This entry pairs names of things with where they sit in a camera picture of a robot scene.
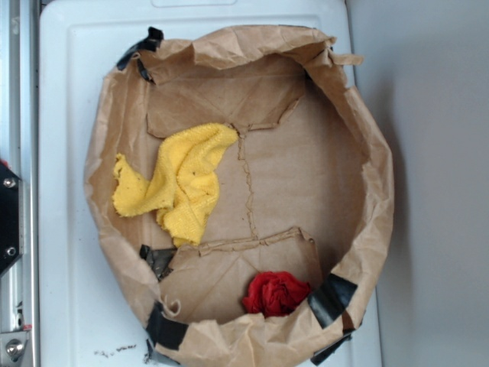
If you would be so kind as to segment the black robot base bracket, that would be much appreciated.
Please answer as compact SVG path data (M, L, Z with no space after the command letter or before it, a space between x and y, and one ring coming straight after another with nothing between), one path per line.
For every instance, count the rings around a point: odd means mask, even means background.
M1 160L1 276L23 254L22 180Z

